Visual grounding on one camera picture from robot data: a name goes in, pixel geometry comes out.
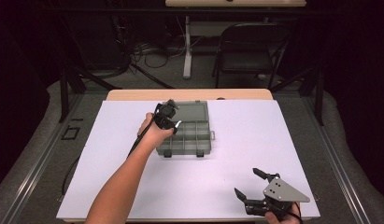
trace forearm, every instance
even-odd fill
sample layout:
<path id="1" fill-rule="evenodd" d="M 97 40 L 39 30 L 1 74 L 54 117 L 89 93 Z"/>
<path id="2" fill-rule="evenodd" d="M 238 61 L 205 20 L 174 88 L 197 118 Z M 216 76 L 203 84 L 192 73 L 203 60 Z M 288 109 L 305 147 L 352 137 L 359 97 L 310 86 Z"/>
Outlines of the forearm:
<path id="1" fill-rule="evenodd" d="M 86 223 L 124 223 L 132 208 L 140 178 L 153 148 L 141 142 L 105 183 Z"/>

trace human arm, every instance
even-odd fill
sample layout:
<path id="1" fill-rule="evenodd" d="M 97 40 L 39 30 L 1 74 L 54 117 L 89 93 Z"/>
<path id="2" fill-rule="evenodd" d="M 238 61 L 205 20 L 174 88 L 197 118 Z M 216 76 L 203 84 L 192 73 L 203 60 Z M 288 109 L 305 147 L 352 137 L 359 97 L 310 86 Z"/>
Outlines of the human arm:
<path id="1" fill-rule="evenodd" d="M 298 203 L 293 203 L 291 208 L 291 213 L 299 217 L 300 216 L 299 208 L 300 207 Z M 281 222 L 278 221 L 277 217 L 272 212 L 266 212 L 264 216 L 269 224 L 302 224 L 296 217 L 293 217 L 290 215 L 286 215 Z"/>
<path id="2" fill-rule="evenodd" d="M 153 115 L 148 113 L 138 134 L 148 126 Z M 151 123 L 134 152 L 113 174 L 96 196 L 85 223 L 124 223 L 134 203 L 136 191 L 150 153 L 173 130 L 161 130 Z"/>

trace white paper sheet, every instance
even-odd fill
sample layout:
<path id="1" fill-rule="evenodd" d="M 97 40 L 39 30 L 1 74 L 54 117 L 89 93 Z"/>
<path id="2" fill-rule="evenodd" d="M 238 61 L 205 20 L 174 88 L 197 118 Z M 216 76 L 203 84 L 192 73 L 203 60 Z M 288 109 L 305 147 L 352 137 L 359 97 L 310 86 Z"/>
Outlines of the white paper sheet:
<path id="1" fill-rule="evenodd" d="M 84 219 L 96 194 L 126 159 L 147 112 L 159 102 L 104 101 L 57 218 Z M 277 101 L 208 101 L 215 132 L 210 155 L 163 158 L 150 155 L 129 218 L 254 219 L 234 188 L 263 199 L 267 180 L 256 167 L 281 178 L 310 198 L 303 217 L 320 212 Z"/>

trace human hand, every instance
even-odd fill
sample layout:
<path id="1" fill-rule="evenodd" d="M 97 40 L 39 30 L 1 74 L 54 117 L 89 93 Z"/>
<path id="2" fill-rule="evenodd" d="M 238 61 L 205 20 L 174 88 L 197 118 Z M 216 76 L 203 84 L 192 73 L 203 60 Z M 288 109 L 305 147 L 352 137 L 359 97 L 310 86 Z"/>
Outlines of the human hand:
<path id="1" fill-rule="evenodd" d="M 153 114 L 147 113 L 145 120 L 142 122 L 141 127 L 139 128 L 138 135 L 142 134 L 152 119 Z M 148 131 L 143 136 L 140 144 L 144 144 L 147 146 L 147 148 L 153 150 L 154 148 L 158 147 L 165 138 L 171 136 L 173 131 L 174 129 L 162 130 L 157 127 L 156 123 L 153 121 Z"/>
<path id="2" fill-rule="evenodd" d="M 299 203 L 293 203 L 290 212 L 299 217 Z M 272 212 L 266 212 L 264 216 L 269 224 L 301 224 L 299 219 L 291 215 L 286 215 L 281 222 L 278 221 L 277 217 Z"/>

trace black chair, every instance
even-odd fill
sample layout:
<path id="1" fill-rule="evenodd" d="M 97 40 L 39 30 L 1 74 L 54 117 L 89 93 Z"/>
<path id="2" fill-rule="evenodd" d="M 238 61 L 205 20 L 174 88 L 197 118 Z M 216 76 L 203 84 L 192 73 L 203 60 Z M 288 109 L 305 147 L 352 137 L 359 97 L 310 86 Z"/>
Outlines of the black chair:
<path id="1" fill-rule="evenodd" d="M 270 89 L 289 36 L 289 29 L 278 23 L 241 23 L 228 27 L 220 36 L 212 73 L 216 76 L 215 87 L 219 87 L 220 73 L 267 74 L 270 75 L 267 89 Z"/>

